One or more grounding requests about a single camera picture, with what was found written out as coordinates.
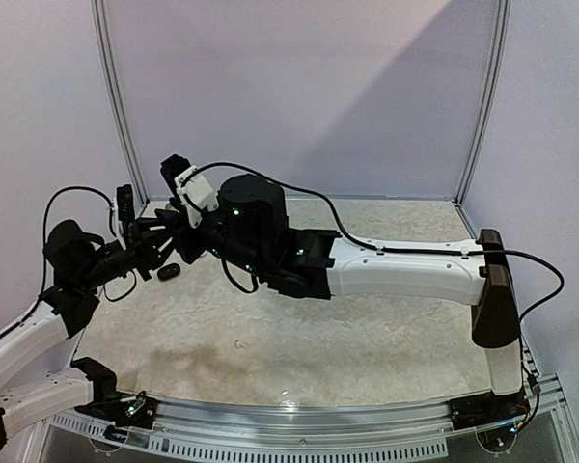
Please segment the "aluminium corner post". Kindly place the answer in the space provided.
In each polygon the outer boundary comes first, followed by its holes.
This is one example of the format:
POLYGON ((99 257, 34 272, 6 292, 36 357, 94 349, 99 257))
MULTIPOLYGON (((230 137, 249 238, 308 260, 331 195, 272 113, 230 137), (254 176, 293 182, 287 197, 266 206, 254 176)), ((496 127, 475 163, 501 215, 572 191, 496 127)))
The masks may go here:
POLYGON ((505 53, 510 7, 510 0, 502 0, 497 3, 496 18, 482 86, 479 114, 473 131, 467 160, 455 193, 455 204, 458 208, 462 208, 467 200, 483 147, 505 53))
POLYGON ((96 30, 99 59, 110 109, 114 119, 114 125, 121 146, 124 163, 133 185, 136 203, 143 208, 149 203, 150 195, 146 188, 124 105, 124 98, 112 46, 106 2, 102 0, 92 0, 91 9, 93 23, 96 30))

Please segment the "left aluminium corner post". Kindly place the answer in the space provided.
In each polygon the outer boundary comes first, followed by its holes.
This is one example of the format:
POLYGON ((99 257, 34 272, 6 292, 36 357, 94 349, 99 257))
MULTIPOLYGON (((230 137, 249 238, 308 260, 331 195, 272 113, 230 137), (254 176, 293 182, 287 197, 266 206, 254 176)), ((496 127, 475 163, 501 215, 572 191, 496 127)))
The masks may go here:
POLYGON ((121 146, 124 163, 133 185, 136 203, 143 208, 149 203, 150 195, 146 188, 124 105, 124 98, 112 46, 106 2, 102 0, 92 0, 91 9, 93 23, 96 30, 99 59, 110 109, 114 119, 114 125, 121 146))

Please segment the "right aluminium corner post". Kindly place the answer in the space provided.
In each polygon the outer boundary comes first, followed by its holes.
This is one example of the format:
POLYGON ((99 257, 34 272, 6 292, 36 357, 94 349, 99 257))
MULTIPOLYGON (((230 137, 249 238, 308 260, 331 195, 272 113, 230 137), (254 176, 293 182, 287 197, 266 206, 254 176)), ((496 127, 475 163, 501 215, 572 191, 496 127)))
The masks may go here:
POLYGON ((455 193, 455 204, 458 208, 462 208, 467 200, 483 147, 505 53, 510 7, 510 0, 502 0, 497 3, 496 18, 482 86, 479 114, 473 131, 467 160, 455 193))

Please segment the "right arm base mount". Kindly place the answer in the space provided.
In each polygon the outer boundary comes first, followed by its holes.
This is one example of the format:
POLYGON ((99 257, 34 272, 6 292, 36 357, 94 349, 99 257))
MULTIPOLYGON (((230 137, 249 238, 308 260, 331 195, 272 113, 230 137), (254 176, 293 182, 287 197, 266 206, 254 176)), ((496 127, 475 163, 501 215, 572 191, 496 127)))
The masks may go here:
POLYGON ((508 422, 521 416, 529 418, 533 414, 523 386, 512 394, 496 395, 487 391, 453 398, 446 404, 455 431, 508 422))

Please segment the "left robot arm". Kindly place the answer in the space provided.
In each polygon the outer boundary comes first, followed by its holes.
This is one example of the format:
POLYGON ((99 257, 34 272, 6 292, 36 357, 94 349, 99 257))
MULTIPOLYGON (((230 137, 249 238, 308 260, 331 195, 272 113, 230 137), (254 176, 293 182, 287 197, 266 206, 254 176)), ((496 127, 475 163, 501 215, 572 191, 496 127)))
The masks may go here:
POLYGON ((42 353, 73 339, 91 322, 102 287, 129 272, 147 280, 172 252, 171 235, 156 219, 137 219, 107 242, 73 220, 56 225, 43 246, 54 271, 27 313, 0 332, 0 451, 23 428, 71 408, 118 426, 151 426, 154 402, 117 389, 116 374, 84 357, 27 385, 8 382, 42 353))

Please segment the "aluminium front rail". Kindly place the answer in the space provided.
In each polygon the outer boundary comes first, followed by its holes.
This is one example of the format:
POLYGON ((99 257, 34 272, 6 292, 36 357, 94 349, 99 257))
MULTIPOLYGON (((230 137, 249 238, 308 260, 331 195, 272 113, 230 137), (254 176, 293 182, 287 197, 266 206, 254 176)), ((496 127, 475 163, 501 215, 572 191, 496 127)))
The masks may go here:
POLYGON ((444 398, 370 407, 247 407, 165 399, 151 430, 122 431, 64 412, 38 424, 27 462, 579 462, 567 403, 554 375, 541 379, 538 412, 454 428, 444 398))

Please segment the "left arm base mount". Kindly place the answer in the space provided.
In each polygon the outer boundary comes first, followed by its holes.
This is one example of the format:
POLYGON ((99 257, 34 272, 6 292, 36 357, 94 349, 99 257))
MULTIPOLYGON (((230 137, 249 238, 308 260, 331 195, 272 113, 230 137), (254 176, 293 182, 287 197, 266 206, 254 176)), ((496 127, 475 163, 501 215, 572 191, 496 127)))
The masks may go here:
POLYGON ((100 362, 84 357, 70 366, 84 373, 93 386, 93 400, 76 406, 80 414, 112 422, 116 427, 137 427, 151 430, 159 401, 146 391, 128 394, 117 389, 117 375, 100 362))

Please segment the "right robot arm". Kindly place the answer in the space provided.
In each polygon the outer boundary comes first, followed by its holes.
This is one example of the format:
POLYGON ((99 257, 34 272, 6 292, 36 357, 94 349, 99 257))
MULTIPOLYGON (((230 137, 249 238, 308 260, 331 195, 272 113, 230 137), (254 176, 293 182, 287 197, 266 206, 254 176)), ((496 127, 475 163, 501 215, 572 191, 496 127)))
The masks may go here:
POLYGON ((297 299, 389 294, 449 300, 471 309, 473 343, 482 348, 491 391, 480 412, 499 421, 522 388, 520 327, 500 235, 479 240, 419 243, 351 236, 342 228, 289 226, 284 188, 247 174, 214 190, 201 169, 188 167, 166 181, 187 220, 177 246, 187 262, 203 251, 297 299))

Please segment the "black charging case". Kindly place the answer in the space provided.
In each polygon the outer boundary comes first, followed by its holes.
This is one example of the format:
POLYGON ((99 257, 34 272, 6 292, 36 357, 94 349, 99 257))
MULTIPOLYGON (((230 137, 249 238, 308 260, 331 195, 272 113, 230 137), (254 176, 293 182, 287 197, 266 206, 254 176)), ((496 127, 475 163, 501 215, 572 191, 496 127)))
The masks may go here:
POLYGON ((161 282, 166 282, 176 278, 181 272, 178 263, 170 263, 157 270, 157 278, 161 282))

